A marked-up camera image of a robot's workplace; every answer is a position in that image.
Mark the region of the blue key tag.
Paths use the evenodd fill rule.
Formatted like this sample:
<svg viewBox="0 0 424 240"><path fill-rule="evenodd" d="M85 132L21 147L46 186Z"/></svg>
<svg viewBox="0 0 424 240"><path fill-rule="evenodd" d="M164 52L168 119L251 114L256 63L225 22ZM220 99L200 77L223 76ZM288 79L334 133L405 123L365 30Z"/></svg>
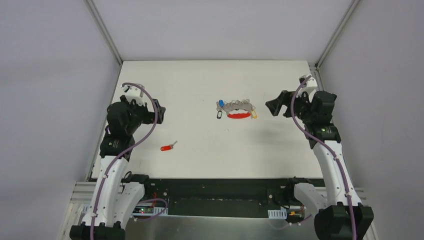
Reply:
<svg viewBox="0 0 424 240"><path fill-rule="evenodd" d="M224 103L224 101L223 101L223 100L221 100L221 99L220 99L220 100L218 101L218 105L219 105L219 107L220 107L220 108L223 108L223 107L224 107L224 105L225 105L225 103Z"/></svg>

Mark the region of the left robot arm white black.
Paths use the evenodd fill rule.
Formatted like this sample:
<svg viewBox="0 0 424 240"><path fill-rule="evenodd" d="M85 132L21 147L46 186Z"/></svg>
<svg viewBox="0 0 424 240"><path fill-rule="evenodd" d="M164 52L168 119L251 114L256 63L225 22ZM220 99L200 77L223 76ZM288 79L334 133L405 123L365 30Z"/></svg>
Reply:
<svg viewBox="0 0 424 240"><path fill-rule="evenodd" d="M125 228L140 202L152 198L153 189L146 185L147 175L132 179L126 174L131 153L140 143L134 133L142 125L161 124L166 108L155 98L153 110L141 97L121 95L107 109L105 134L100 144L100 167L88 210L78 225L70 228L72 240L124 240Z"/></svg>

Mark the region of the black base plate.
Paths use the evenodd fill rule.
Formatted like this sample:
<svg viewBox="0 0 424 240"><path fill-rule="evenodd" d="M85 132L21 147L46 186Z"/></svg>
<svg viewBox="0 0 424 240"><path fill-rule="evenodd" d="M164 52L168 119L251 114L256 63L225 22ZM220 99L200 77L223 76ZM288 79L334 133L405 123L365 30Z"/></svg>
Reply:
<svg viewBox="0 0 424 240"><path fill-rule="evenodd" d="M321 178L151 178L143 200L168 203L167 214L190 217L268 218L269 211L299 207L294 185L324 187Z"/></svg>

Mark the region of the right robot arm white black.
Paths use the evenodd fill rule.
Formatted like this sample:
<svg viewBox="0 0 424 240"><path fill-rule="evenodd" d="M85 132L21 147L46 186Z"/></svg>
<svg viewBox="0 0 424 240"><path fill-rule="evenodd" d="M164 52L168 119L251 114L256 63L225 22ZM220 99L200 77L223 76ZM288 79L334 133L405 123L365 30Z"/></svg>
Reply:
<svg viewBox="0 0 424 240"><path fill-rule="evenodd" d="M362 203L349 177L341 137L332 123L336 99L336 94L322 90L312 98L307 92L283 90L265 103L274 117L286 106L284 117L302 121L301 129L318 160L326 190L326 196L322 196L309 179L292 177L274 201L283 208L303 205L305 218L313 219L320 240L362 240L374 220L374 212Z"/></svg>

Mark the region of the key with red tag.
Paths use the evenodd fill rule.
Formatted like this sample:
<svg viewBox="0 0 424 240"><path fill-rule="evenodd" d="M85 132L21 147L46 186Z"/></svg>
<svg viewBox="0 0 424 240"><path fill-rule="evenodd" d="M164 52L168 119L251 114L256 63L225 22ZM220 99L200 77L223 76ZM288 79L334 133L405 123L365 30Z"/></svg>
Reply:
<svg viewBox="0 0 424 240"><path fill-rule="evenodd" d="M174 148L174 146L175 146L175 144L176 144L176 143L177 143L177 141L173 142L172 144L162 146L162 147L160 148L160 150L161 150L162 152L172 150L172 149Z"/></svg>

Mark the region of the black key tag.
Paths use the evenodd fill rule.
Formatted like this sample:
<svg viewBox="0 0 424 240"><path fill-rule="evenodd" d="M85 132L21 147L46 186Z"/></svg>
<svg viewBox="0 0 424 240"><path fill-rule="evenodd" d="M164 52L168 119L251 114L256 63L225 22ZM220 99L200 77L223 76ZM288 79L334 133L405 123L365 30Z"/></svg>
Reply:
<svg viewBox="0 0 424 240"><path fill-rule="evenodd" d="M218 112L217 112L217 115L216 115L216 118L219 120L219 119L221 119L222 118L222 114L223 114L223 112L221 111L221 110L219 110Z"/></svg>

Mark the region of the key organizer with red handle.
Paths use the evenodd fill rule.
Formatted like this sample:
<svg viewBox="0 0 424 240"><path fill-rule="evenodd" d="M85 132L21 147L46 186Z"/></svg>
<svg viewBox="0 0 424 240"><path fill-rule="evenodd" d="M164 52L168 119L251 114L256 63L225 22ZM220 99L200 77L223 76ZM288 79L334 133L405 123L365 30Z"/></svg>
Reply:
<svg viewBox="0 0 424 240"><path fill-rule="evenodd" d="M256 119L256 107L251 103L250 99L232 100L230 102L224 101L224 107L219 107L220 111L225 112L226 116L230 119Z"/></svg>

